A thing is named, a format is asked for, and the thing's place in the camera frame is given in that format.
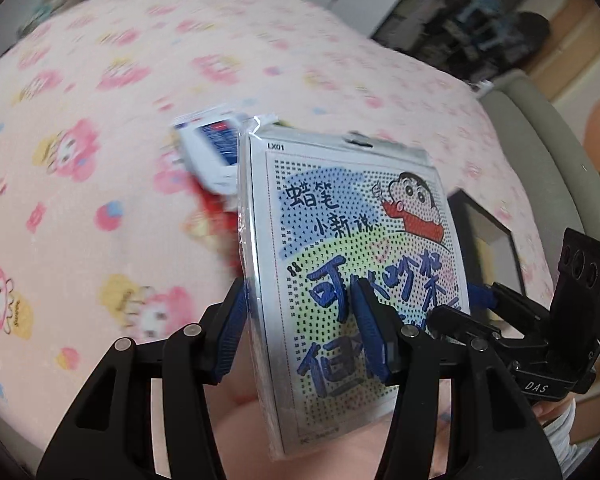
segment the camera lens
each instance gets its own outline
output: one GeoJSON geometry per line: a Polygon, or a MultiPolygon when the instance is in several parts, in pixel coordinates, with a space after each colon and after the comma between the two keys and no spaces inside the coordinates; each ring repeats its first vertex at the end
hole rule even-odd
{"type": "Polygon", "coordinates": [[[596,264],[590,264],[589,269],[587,269],[587,286],[589,288],[593,287],[596,284],[597,278],[598,266],[596,264]]]}
{"type": "Polygon", "coordinates": [[[573,263],[571,264],[571,270],[573,271],[573,277],[578,280],[582,276],[584,270],[584,254],[578,250],[576,255],[573,257],[573,263]]]}
{"type": "Polygon", "coordinates": [[[565,245],[562,249],[562,262],[565,265],[569,265],[571,263],[571,248],[568,245],[565,245]]]}

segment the bed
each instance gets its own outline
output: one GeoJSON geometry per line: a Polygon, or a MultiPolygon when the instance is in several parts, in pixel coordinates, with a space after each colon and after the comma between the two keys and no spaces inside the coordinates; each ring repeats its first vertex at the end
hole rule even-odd
{"type": "MultiPolygon", "coordinates": [[[[186,112],[228,103],[425,148],[446,191],[511,229],[526,291],[548,306],[563,226],[600,238],[600,183],[526,86],[513,74],[480,104],[301,0],[90,0],[43,24],[0,60],[0,420],[23,439],[13,454],[35,469],[112,341],[163,338],[228,290],[232,220],[170,133],[186,112]]],[[[253,400],[248,363],[239,354],[210,399],[215,420],[253,400]]]]}

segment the pink blanket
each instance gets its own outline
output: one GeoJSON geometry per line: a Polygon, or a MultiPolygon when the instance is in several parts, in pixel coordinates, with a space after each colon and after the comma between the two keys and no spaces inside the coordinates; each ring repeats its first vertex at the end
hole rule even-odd
{"type": "Polygon", "coordinates": [[[90,0],[0,60],[0,415],[37,446],[113,340],[163,338],[228,290],[231,219],[169,129],[221,103],[425,148],[550,302],[529,202],[463,83],[301,0],[90,0]]]}

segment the white sleeve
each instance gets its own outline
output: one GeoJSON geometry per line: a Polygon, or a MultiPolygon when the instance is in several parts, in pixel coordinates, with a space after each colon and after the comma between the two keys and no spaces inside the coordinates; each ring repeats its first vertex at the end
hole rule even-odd
{"type": "Polygon", "coordinates": [[[576,401],[572,400],[569,409],[544,428],[549,444],[554,449],[562,476],[567,478],[582,462],[593,446],[593,443],[576,446],[571,445],[569,432],[576,416],[576,401]]]}

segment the white package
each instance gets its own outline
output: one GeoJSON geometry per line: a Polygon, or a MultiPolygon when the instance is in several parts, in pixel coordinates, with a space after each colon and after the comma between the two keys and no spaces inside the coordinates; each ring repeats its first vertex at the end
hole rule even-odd
{"type": "Polygon", "coordinates": [[[424,150],[282,126],[241,131],[240,244],[272,456],[377,420],[397,387],[373,377],[347,287],[369,279],[405,323],[468,313],[458,238],[424,150]]]}

